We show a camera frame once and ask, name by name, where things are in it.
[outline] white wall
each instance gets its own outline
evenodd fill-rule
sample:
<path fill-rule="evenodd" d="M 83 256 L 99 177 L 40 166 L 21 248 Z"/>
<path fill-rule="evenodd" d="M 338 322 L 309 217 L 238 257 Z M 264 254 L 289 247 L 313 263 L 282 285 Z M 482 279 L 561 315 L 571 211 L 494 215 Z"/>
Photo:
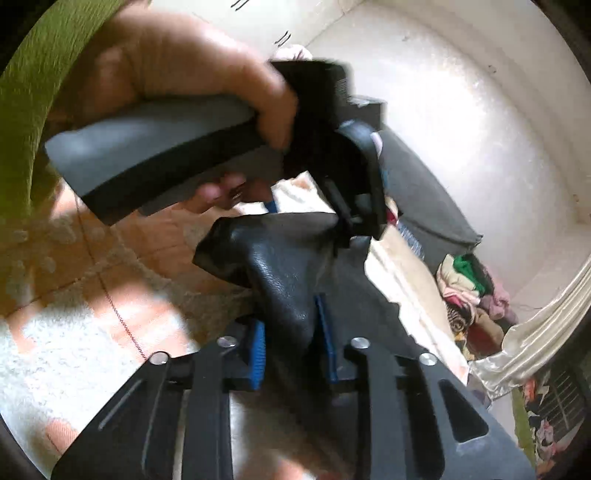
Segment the white wall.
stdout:
<path fill-rule="evenodd" d="M 493 77 L 533 125 L 591 223 L 591 85 L 531 0 L 377 0 L 453 43 Z"/>
<path fill-rule="evenodd" d="M 484 234 L 478 254 L 512 294 L 545 291 L 550 276 L 536 275 L 556 272 L 550 257 L 563 266 L 552 285 L 574 275 L 555 250 L 578 258 L 591 244 L 591 229 L 571 235 L 591 212 L 591 89 L 530 0 L 244 2 L 154 0 L 267 55 L 285 32 L 301 44 L 320 34 L 312 53 L 350 62 L 358 93 L 389 102 L 388 123 Z"/>
<path fill-rule="evenodd" d="M 306 45 L 362 0 L 153 0 L 157 8 L 192 13 L 264 55 L 275 42 Z"/>
<path fill-rule="evenodd" d="M 510 293 L 525 286 L 576 213 L 540 138 L 489 73 L 430 28 L 371 2 L 309 48 L 350 63 L 355 90 L 388 101 L 388 125 L 484 235 L 479 257 Z"/>

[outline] green cloth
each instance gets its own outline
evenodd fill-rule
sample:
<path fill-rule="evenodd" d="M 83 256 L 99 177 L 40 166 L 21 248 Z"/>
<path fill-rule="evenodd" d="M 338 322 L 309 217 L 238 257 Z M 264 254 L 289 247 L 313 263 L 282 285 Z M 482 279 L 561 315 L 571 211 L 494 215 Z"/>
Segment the green cloth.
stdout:
<path fill-rule="evenodd" d="M 126 0 L 57 0 L 0 76 L 0 218 L 26 218 L 51 196 L 57 174 L 40 155 L 47 114 L 70 68 Z"/>
<path fill-rule="evenodd" d="M 535 468 L 535 444 L 531 436 L 530 420 L 527 417 L 523 394 L 519 388 L 514 388 L 511 392 L 513 404 L 513 418 L 515 419 L 515 435 L 519 443 L 519 448 L 523 450 L 531 466 Z"/>
<path fill-rule="evenodd" d="M 453 259 L 453 269 L 470 280 L 481 297 L 486 293 L 486 287 L 476 279 L 472 264 L 463 256 L 458 255 Z"/>

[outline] white satin fabric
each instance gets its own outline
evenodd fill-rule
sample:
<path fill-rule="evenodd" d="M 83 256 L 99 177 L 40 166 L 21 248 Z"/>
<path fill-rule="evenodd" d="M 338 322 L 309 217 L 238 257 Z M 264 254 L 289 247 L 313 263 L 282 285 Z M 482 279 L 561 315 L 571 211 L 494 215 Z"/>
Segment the white satin fabric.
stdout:
<path fill-rule="evenodd" d="M 470 363 L 491 399 L 525 383 L 574 332 L 591 307 L 591 256 L 573 281 L 527 322 L 505 335 L 502 351 Z"/>

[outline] silver screw head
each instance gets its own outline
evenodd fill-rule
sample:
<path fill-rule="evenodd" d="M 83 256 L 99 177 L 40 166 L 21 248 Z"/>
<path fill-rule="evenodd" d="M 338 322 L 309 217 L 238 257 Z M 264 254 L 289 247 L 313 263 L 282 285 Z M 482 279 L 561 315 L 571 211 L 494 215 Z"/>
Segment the silver screw head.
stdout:
<path fill-rule="evenodd" d="M 437 357 L 432 353 L 425 352 L 421 353 L 418 357 L 418 361 L 421 362 L 423 365 L 427 365 L 428 367 L 432 367 L 437 363 Z"/>
<path fill-rule="evenodd" d="M 164 365 L 166 362 L 168 362 L 169 358 L 170 357 L 166 352 L 152 353 L 152 355 L 150 355 L 150 363 L 152 365 Z"/>
<path fill-rule="evenodd" d="M 230 335 L 226 335 L 217 339 L 217 344 L 222 348 L 231 348 L 238 345 L 238 340 Z"/>
<path fill-rule="evenodd" d="M 353 340 L 351 340 L 351 346 L 357 350 L 369 348 L 370 345 L 371 342 L 365 337 L 355 337 Z"/>

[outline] black marking on wall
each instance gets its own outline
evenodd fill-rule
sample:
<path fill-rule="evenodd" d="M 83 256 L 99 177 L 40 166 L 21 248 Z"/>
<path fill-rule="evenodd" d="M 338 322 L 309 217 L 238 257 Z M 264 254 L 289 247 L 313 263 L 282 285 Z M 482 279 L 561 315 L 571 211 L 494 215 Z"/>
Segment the black marking on wall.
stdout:
<path fill-rule="evenodd" d="M 282 47 L 283 45 L 285 45 L 285 42 L 287 42 L 290 38 L 291 33 L 289 30 L 286 30 L 285 33 L 281 36 L 281 38 L 275 42 L 275 45 L 277 45 L 277 47 Z"/>
<path fill-rule="evenodd" d="M 249 1 L 251 1 L 251 0 L 237 0 L 230 7 L 234 8 L 237 6 L 236 8 L 234 8 L 234 10 L 236 12 L 238 12 L 238 10 L 240 10 L 242 7 L 244 7 L 244 5 L 246 5 Z"/>

